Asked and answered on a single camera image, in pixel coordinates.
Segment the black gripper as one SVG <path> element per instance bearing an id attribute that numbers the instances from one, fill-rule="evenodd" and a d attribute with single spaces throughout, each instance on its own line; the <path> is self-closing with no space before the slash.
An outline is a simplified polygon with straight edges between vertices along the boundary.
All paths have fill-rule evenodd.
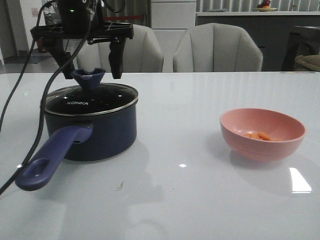
<path id="1" fill-rule="evenodd" d="M 47 51 L 59 67 L 71 58 L 71 53 L 64 49 L 62 39 L 82 39 L 88 35 L 88 40 L 94 43 L 110 42 L 110 70 L 114 79 L 120 79 L 123 73 L 125 38 L 133 38 L 133 25 L 105 21 L 103 6 L 108 6 L 105 0 L 55 0 L 54 3 L 57 5 L 61 23 L 33 27 L 30 30 L 32 38 L 49 39 Z M 71 72 L 74 70 L 71 61 L 62 70 L 65 79 L 72 79 Z"/>

